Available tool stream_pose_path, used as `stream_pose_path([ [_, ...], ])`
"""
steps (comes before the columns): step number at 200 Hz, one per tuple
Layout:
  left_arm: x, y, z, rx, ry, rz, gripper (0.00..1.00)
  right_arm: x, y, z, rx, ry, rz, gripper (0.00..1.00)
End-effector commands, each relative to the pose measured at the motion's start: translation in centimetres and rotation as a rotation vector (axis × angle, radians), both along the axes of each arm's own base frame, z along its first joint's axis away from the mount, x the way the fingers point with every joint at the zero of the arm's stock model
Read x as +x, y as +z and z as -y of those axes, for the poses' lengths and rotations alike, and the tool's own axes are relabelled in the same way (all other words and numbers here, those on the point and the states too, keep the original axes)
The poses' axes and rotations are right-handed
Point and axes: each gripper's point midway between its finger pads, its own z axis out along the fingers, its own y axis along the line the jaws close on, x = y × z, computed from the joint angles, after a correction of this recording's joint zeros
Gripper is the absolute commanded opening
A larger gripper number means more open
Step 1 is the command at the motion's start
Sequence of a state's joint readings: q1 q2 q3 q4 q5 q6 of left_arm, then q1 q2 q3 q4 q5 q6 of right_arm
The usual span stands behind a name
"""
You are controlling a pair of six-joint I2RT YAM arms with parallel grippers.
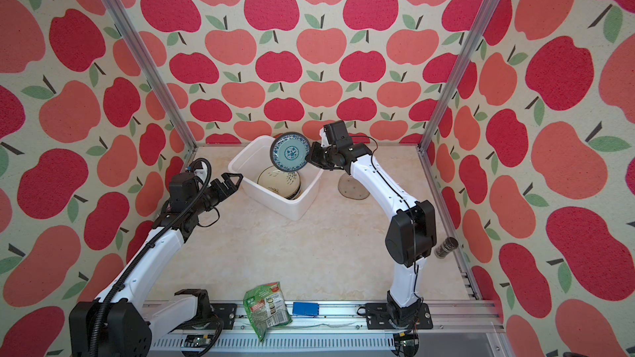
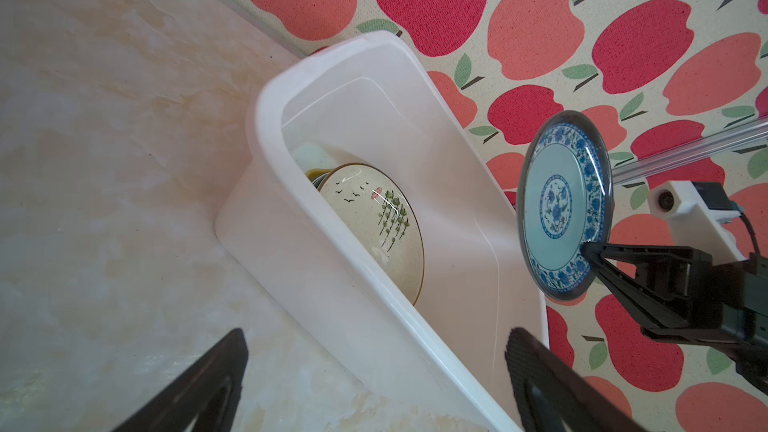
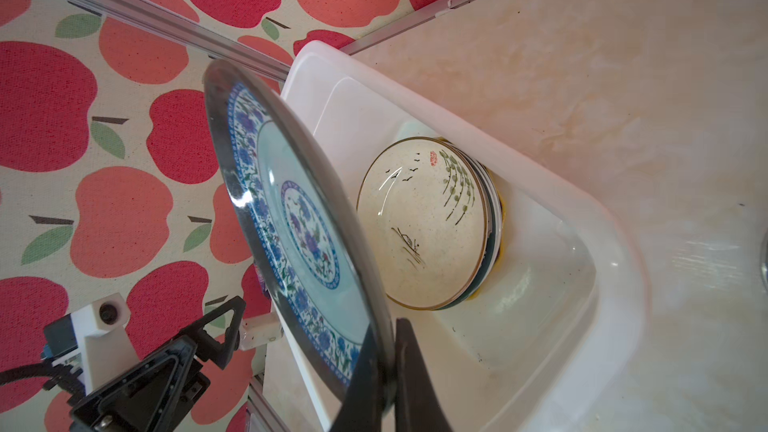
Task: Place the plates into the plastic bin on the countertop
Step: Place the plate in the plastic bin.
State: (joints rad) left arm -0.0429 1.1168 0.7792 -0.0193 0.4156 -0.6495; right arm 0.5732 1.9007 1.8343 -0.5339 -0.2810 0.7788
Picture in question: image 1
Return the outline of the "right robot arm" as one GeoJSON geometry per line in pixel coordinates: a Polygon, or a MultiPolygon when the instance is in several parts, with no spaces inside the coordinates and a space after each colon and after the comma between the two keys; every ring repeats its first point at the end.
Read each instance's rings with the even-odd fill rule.
{"type": "Polygon", "coordinates": [[[437,244],[435,209],[401,188],[382,168],[375,153],[364,143],[354,143],[345,122],[332,122],[312,143],[307,161],[322,170],[343,170],[370,193],[390,224],[385,246],[395,262],[394,279],[387,293],[391,325],[411,329],[418,320],[423,298],[418,283],[425,260],[437,244]]]}

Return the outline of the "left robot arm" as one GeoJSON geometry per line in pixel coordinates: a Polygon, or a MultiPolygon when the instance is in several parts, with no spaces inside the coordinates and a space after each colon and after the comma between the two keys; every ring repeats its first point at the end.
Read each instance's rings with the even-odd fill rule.
{"type": "Polygon", "coordinates": [[[155,340],[179,327],[224,322],[204,289],[183,289],[152,310],[144,303],[165,266],[199,226],[199,215],[236,193],[243,176],[188,168],[170,181],[170,197],[145,244],[123,271],[91,302],[79,302],[69,314],[74,356],[146,356],[155,340]]]}

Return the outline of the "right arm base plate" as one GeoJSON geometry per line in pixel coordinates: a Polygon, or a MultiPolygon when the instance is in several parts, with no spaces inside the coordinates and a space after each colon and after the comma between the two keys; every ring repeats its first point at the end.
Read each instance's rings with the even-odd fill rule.
{"type": "Polygon", "coordinates": [[[367,303],[357,309],[369,330],[432,330],[433,319],[428,304],[417,301],[409,307],[387,303],[367,303]]]}

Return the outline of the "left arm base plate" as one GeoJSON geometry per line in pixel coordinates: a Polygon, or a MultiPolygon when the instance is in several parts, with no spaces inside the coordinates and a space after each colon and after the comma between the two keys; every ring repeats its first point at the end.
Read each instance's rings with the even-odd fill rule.
{"type": "Polygon", "coordinates": [[[202,313],[184,322],[176,330],[216,330],[220,325],[223,330],[232,330],[236,319],[236,303],[212,302],[210,313],[202,313]]]}

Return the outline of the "blue green patterned plate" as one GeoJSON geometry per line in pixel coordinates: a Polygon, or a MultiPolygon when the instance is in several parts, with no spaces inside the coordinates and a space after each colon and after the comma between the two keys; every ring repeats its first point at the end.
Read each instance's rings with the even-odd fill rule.
{"type": "Polygon", "coordinates": [[[271,162],[278,170],[293,173],[307,165],[309,139],[298,132],[287,132],[276,137],[270,148],[271,162]]]}

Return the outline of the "beige bamboo print plate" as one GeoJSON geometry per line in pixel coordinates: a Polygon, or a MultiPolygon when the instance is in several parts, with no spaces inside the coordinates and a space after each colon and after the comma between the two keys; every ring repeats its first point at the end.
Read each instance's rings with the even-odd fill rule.
{"type": "Polygon", "coordinates": [[[274,165],[266,168],[261,172],[257,179],[257,183],[272,193],[279,195],[281,198],[293,200],[300,195],[301,178],[298,172],[285,172],[279,170],[274,165]]]}

